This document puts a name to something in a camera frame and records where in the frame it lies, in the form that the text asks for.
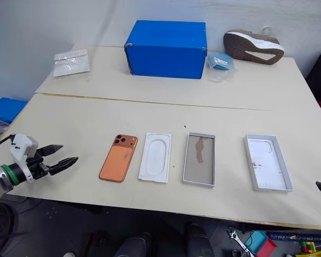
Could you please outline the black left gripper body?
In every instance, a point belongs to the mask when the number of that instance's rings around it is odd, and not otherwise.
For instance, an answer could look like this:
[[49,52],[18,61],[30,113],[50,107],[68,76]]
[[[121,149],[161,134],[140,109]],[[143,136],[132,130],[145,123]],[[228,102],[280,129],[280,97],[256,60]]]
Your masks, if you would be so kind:
[[45,165],[43,161],[44,156],[41,153],[36,153],[33,157],[28,157],[26,160],[27,167],[35,180],[46,176],[51,170],[51,167]]

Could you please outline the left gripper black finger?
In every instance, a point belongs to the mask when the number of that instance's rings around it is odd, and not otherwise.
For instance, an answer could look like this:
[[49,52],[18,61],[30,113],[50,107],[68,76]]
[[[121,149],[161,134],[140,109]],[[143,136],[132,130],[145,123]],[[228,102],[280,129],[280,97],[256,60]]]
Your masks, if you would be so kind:
[[59,161],[55,165],[49,166],[49,174],[51,176],[53,176],[55,174],[58,174],[64,170],[68,169],[73,164],[75,164],[78,159],[79,159],[78,157],[69,157],[64,160]]
[[48,145],[48,146],[39,148],[37,150],[37,153],[42,157],[46,157],[51,154],[54,154],[55,152],[57,152],[61,148],[63,148],[63,145]]

